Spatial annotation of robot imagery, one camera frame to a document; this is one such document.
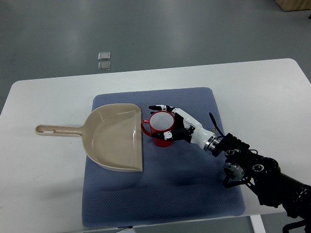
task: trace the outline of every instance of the white table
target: white table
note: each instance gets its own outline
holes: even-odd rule
[[[80,138],[42,137],[38,124],[81,126],[96,95],[209,87],[225,133],[311,184],[311,84],[291,59],[19,81],[0,115],[1,232],[82,231],[86,154]],[[260,206],[242,186],[245,215]]]

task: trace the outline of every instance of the gray floor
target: gray floor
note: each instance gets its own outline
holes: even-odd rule
[[[0,108],[18,80],[99,73],[100,51],[105,72],[293,58],[311,80],[310,14],[274,0],[0,1]],[[267,233],[295,221],[262,218]],[[252,232],[245,217],[138,229],[153,231]]]

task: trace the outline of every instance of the black fingertip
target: black fingertip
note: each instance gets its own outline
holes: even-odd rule
[[[154,138],[158,138],[158,139],[164,139],[164,134],[163,133],[152,133],[151,134],[151,137],[154,137]]]
[[[149,109],[151,109],[151,110],[156,110],[156,111],[162,110],[162,108],[161,108],[160,106],[155,106],[155,105],[149,106]]]

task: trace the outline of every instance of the robotic hand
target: robotic hand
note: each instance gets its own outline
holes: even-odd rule
[[[244,184],[257,195],[260,205],[277,208],[282,204],[289,217],[303,218],[300,222],[286,225],[283,228],[284,233],[301,226],[306,226],[305,232],[311,233],[311,186],[281,173],[276,160],[263,157],[256,150],[250,150],[248,144],[232,134],[224,136],[211,113],[209,116],[221,137],[205,130],[200,122],[180,108],[153,105],[149,109],[165,110],[175,117],[174,130],[153,133],[152,137],[170,141],[186,140],[205,151],[211,151],[215,157],[224,151],[226,160],[223,170],[226,178],[223,185],[226,188]]]
[[[153,133],[151,137],[168,141],[185,140],[197,144],[201,149],[213,151],[219,143],[215,133],[205,130],[202,124],[180,108],[168,105],[152,105],[149,109],[165,110],[175,117],[175,129],[164,133]]]

